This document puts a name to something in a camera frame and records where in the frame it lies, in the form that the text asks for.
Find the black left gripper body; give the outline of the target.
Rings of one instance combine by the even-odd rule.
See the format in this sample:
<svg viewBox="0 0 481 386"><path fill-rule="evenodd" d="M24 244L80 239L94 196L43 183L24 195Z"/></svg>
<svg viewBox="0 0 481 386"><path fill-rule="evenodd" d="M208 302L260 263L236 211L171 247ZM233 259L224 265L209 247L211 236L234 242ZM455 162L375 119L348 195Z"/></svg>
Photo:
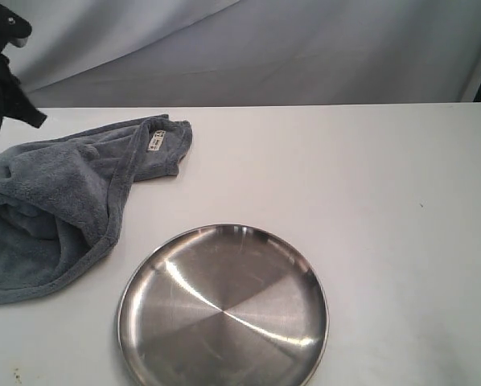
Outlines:
<svg viewBox="0 0 481 386"><path fill-rule="evenodd" d="M31 32L26 19L0 4L0 122L9 117L39 128L47 116L28 100L20 80L10 71L10 60L3 54L7 44L27 39Z"/></svg>

